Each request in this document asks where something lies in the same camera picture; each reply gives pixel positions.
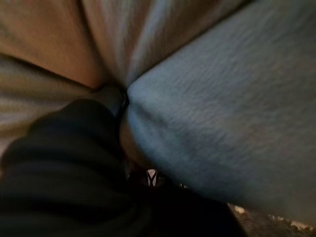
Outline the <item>dark left robot hand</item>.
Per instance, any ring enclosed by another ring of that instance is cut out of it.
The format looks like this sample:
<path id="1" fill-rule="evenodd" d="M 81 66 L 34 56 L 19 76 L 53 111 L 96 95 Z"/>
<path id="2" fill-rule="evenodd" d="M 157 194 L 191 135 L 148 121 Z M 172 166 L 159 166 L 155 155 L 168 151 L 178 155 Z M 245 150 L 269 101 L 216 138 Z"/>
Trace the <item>dark left robot hand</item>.
<path id="1" fill-rule="evenodd" d="M 0 162 L 3 237 L 243 237 L 226 204 L 132 170 L 119 142 L 126 94 L 105 86 L 33 123 Z"/>

